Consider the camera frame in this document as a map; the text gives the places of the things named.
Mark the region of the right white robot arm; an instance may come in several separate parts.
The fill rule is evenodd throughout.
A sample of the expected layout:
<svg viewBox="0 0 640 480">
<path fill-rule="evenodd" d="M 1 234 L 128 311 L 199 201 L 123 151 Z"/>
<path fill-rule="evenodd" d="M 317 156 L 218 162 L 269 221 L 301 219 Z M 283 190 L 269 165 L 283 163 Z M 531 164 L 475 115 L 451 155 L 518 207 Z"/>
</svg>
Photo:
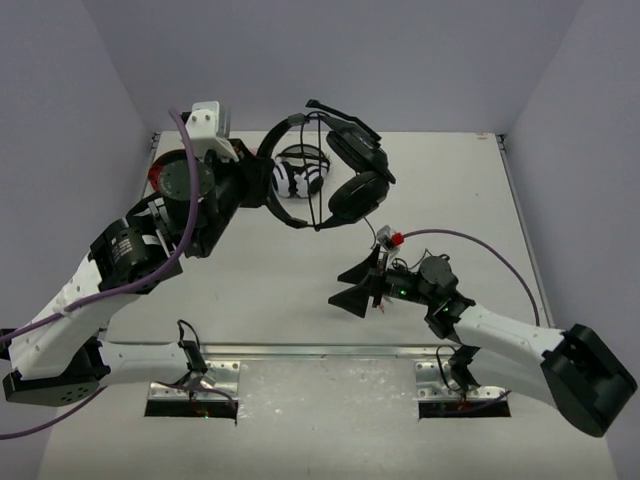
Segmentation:
<svg viewBox="0 0 640 480">
<path fill-rule="evenodd" d="M 388 267 L 385 257 L 373 252 L 338 279 L 348 287 L 329 304 L 358 317 L 383 298 L 425 306 L 429 329 L 458 346 L 449 371 L 464 390 L 496 386 L 525 395 L 592 437 L 608 431 L 638 390 L 593 329 L 545 328 L 499 315 L 459 291 L 445 255 L 428 256 L 408 270 Z"/>
</svg>

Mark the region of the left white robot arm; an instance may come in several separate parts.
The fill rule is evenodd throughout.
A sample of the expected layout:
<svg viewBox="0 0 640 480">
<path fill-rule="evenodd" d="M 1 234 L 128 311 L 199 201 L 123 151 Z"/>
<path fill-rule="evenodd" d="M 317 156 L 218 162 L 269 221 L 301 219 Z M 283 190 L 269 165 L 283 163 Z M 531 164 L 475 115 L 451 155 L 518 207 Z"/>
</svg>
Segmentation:
<svg viewBox="0 0 640 480">
<path fill-rule="evenodd" d="M 209 368 L 199 344 L 119 344 L 101 338 L 113 316 L 178 276 L 181 258 L 209 256 L 235 213 L 271 204 L 274 160 L 243 141 L 233 156 L 173 150 L 153 165 L 154 190 L 93 241 L 78 269 L 27 325 L 6 330 L 10 403 L 63 407 L 114 384 L 194 391 Z"/>
</svg>

